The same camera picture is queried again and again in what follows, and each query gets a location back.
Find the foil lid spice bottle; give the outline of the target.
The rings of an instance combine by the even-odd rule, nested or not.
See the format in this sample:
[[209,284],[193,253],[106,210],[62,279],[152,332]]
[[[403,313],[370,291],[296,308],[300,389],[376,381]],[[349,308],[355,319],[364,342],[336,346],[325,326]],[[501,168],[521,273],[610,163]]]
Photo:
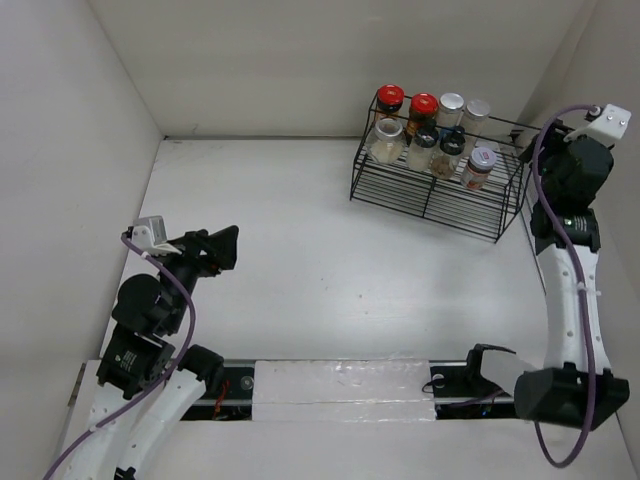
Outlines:
[[459,126],[464,129],[466,135],[480,135],[485,121],[491,113],[491,106],[484,100],[469,100],[460,117]]

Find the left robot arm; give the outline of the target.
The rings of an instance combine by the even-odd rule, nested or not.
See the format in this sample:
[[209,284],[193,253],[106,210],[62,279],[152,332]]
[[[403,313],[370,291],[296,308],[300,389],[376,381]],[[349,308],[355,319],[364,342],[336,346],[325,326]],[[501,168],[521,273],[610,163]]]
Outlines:
[[347,196],[366,160],[352,140],[169,139],[124,240],[148,272],[124,276],[98,383],[137,404],[171,371],[201,396],[223,354],[352,361],[454,354],[474,340],[542,349],[543,280],[530,236],[495,232],[495,197],[436,193],[381,173]]

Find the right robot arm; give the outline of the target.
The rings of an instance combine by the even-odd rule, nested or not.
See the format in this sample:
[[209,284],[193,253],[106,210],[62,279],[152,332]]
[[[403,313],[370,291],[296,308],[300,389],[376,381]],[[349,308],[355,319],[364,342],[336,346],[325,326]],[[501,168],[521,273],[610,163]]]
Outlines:
[[546,142],[533,165],[542,190],[530,230],[545,285],[543,366],[477,344],[462,369],[468,390],[480,397],[505,392],[521,419],[595,430],[629,399],[629,383],[614,376],[599,338],[595,282],[601,242],[590,205],[613,165],[609,147],[586,135]]

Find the glass jar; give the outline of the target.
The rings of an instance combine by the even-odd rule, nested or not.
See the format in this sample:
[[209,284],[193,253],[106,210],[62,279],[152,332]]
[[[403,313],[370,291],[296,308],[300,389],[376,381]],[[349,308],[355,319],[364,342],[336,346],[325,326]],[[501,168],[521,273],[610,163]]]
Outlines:
[[365,146],[373,161],[383,165],[394,163],[405,147],[402,124],[391,117],[379,119],[369,133]]

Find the black cap spice shaker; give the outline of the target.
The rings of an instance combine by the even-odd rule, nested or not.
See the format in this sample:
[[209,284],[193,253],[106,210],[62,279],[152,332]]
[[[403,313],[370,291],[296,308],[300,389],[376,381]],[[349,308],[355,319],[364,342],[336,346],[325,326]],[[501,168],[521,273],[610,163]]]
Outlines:
[[439,179],[450,179],[456,172],[466,146],[465,132],[460,126],[448,131],[434,152],[430,172]]

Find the black cap seasoning bottle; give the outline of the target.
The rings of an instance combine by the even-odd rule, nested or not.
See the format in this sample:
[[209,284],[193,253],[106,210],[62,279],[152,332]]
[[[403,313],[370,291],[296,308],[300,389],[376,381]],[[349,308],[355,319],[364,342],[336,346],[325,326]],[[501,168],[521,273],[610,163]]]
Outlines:
[[413,136],[406,156],[406,164],[413,171],[426,171],[439,140],[439,132],[433,127],[421,127]]

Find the metal base rail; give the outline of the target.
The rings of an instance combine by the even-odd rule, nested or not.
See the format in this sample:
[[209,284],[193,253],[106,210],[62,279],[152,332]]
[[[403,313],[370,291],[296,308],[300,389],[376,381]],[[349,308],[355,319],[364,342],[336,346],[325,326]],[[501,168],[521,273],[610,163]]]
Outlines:
[[221,386],[186,421],[423,423],[512,419],[511,398],[453,381],[462,361],[424,359],[229,362]]

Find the white lid paste jar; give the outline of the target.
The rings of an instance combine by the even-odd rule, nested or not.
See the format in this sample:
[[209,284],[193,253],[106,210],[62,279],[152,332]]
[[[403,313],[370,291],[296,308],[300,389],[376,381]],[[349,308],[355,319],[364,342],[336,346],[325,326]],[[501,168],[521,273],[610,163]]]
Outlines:
[[497,155],[487,147],[476,147],[471,152],[460,181],[469,190],[480,190],[497,163]]

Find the silver lid spice bottle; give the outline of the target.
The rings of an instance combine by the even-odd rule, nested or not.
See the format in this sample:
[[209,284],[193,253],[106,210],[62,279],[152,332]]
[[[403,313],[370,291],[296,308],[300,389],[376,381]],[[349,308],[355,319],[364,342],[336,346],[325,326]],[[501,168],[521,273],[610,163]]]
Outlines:
[[458,124],[465,105],[464,98],[453,92],[447,92],[438,100],[438,111],[435,117],[439,128],[452,129]]

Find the red lid sauce jar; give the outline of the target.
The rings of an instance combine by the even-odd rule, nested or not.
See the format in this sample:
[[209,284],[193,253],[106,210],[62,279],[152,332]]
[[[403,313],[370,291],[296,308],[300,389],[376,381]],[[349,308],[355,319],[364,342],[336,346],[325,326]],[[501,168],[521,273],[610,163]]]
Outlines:
[[409,117],[406,124],[406,133],[413,137],[424,123],[433,119],[438,111],[439,104],[435,96],[429,93],[418,93],[411,98],[409,105]]
[[386,84],[376,92],[376,108],[374,121],[384,118],[397,119],[404,102],[404,90],[395,84]]

